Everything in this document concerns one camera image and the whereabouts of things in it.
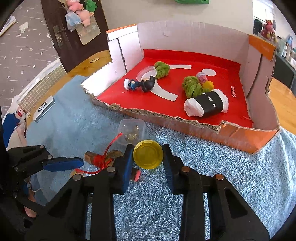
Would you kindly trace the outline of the small green plush ball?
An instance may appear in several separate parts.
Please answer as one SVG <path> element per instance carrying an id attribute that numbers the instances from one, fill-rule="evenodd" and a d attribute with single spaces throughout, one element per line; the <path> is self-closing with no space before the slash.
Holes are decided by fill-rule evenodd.
<path id="1" fill-rule="evenodd" d="M 170 65 L 168 65 L 167 63 L 164 63 L 162 61 L 157 61 L 154 64 L 154 67 L 157 72 L 156 79 L 161 79 L 161 78 L 168 76 L 170 69 L 171 69 Z"/>

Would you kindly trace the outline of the clear small plastic box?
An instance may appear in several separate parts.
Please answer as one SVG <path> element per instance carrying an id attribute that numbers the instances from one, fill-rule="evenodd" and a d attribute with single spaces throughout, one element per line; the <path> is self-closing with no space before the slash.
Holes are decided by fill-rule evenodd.
<path id="1" fill-rule="evenodd" d="M 117 141 L 120 145 L 133 144 L 135 146 L 146 139 L 146 124 L 141 119 L 124 119 L 119 123 L 118 132 L 122 133 Z"/>

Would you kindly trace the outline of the yellow plastic lid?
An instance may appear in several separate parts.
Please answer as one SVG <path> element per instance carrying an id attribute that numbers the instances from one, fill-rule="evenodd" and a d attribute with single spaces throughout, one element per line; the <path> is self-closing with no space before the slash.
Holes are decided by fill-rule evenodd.
<path id="1" fill-rule="evenodd" d="M 163 161 L 163 156 L 161 145 L 153 140 L 143 140 L 133 150 L 135 163 L 146 170 L 157 168 Z"/>

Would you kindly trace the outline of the yellow small toy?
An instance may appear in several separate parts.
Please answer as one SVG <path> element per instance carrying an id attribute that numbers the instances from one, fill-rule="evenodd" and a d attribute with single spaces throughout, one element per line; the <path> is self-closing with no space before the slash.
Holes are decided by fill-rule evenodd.
<path id="1" fill-rule="evenodd" d="M 214 83 L 207 80 L 204 83 L 202 83 L 203 92 L 210 92 L 214 89 Z"/>

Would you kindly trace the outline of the pink figure clear dome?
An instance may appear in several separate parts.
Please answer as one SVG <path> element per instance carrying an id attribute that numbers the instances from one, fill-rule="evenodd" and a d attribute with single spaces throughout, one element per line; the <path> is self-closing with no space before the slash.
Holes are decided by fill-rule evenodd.
<path id="1" fill-rule="evenodd" d="M 198 72 L 196 77 L 201 84 L 205 83 L 208 80 L 207 76 L 204 72 Z"/>

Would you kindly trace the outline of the pink plush pig toys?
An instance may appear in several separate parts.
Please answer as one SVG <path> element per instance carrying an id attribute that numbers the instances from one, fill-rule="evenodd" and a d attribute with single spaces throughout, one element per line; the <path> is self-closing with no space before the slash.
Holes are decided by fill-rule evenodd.
<path id="1" fill-rule="evenodd" d="M 82 24 L 87 27 L 91 24 L 90 18 L 94 15 L 94 13 L 84 9 L 83 4 L 79 1 L 67 0 L 66 6 L 68 9 L 65 18 L 69 26 L 74 27 Z"/>

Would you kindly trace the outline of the green plush bundle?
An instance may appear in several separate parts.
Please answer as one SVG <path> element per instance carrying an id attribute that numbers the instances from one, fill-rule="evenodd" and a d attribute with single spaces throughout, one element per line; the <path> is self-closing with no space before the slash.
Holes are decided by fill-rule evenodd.
<path id="1" fill-rule="evenodd" d="M 195 98 L 203 93 L 203 87 L 196 76 L 187 76 L 183 79 L 182 89 L 187 99 Z"/>

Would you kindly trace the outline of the dark wooden door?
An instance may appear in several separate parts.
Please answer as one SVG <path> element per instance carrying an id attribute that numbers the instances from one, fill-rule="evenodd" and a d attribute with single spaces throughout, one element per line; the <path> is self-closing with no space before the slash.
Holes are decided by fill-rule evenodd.
<path id="1" fill-rule="evenodd" d="M 96 1 L 94 18 L 100 34 L 83 45 L 76 30 L 69 31 L 66 24 L 66 8 L 60 1 L 41 1 L 41 6 L 50 37 L 66 72 L 70 72 L 92 55 L 108 50 L 106 31 L 108 25 L 101 1 Z"/>

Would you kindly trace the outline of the red dragon plush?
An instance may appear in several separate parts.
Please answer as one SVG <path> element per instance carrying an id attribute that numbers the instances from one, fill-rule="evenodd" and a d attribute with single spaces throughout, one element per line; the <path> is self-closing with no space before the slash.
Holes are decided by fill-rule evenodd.
<path id="1" fill-rule="evenodd" d="M 273 28 L 273 22 L 271 20 L 266 20 L 266 24 L 264 25 L 260 34 L 262 35 L 262 37 L 266 38 L 271 42 L 275 40 L 276 36 Z"/>

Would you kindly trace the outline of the green plush toy on door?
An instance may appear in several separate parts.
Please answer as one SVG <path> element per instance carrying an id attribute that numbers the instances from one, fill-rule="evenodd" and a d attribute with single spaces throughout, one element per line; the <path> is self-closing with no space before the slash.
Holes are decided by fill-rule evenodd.
<path id="1" fill-rule="evenodd" d="M 96 8 L 97 8 L 97 3 L 93 0 L 85 0 L 85 8 L 86 10 L 88 10 L 89 12 L 95 12 Z"/>

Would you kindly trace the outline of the light blue fluffy towel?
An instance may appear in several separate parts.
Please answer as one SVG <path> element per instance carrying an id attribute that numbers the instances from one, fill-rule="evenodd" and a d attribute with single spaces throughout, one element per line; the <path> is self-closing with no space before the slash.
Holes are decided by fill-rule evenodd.
<path id="1" fill-rule="evenodd" d="M 74 77 L 55 95 L 54 106 L 27 130 L 28 145 L 43 144 L 54 157 L 102 154 L 125 115 L 96 106 Z M 169 144 L 198 173 L 223 174 L 265 225 L 270 236 L 295 206 L 295 135 L 285 129 L 255 155 L 148 123 L 145 136 Z M 142 170 L 124 195 L 114 197 L 118 240 L 178 240 L 182 197 L 167 185 L 163 166 Z"/>

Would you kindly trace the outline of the white square device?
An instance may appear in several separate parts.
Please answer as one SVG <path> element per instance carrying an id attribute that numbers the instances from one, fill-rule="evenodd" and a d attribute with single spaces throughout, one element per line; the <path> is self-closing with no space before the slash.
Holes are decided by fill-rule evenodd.
<path id="1" fill-rule="evenodd" d="M 35 111 L 34 116 L 33 116 L 34 122 L 37 123 L 54 104 L 55 104 L 54 97 L 49 96 Z"/>

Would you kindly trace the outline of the cartoon figure round base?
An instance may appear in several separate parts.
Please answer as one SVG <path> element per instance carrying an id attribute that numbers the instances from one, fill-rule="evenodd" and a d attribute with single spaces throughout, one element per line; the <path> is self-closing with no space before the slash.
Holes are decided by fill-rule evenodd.
<path id="1" fill-rule="evenodd" d="M 141 88 L 143 92 L 151 91 L 156 83 L 157 71 L 154 66 L 148 66 L 141 70 L 136 80 L 126 78 L 123 86 L 125 90 L 135 91 L 137 88 Z"/>

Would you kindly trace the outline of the wooden stick red ribbon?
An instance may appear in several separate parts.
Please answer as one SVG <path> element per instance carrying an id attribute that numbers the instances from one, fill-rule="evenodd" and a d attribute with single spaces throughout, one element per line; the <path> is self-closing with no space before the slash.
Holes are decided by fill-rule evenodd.
<path id="1" fill-rule="evenodd" d="M 96 171 L 85 171 L 81 169 L 74 169 L 74 171 L 71 172 L 70 178 L 74 177 L 76 174 L 80 174 L 83 177 L 87 175 L 96 175 L 99 172 L 107 169 L 111 169 L 111 167 L 114 168 L 128 168 L 131 167 L 131 171 L 127 171 L 128 174 L 130 174 L 130 180 L 137 182 L 140 178 L 141 171 L 138 168 L 133 168 L 132 165 L 128 165 L 128 159 L 124 159 L 124 154 L 121 151 L 118 150 L 111 150 L 109 151 L 109 148 L 113 145 L 114 142 L 116 142 L 123 133 L 119 133 L 107 146 L 105 152 L 103 155 L 87 151 L 84 154 L 84 159 L 89 164 L 92 164 L 93 166 L 97 167 L 98 169 Z"/>

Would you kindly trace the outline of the black white socks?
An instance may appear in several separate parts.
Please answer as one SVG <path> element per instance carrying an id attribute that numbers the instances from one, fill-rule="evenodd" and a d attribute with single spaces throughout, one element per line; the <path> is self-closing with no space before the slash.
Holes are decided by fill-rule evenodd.
<path id="1" fill-rule="evenodd" d="M 189 98 L 184 103 L 184 111 L 187 116 L 206 117 L 218 113 L 227 113 L 228 109 L 228 97 L 219 89 Z"/>

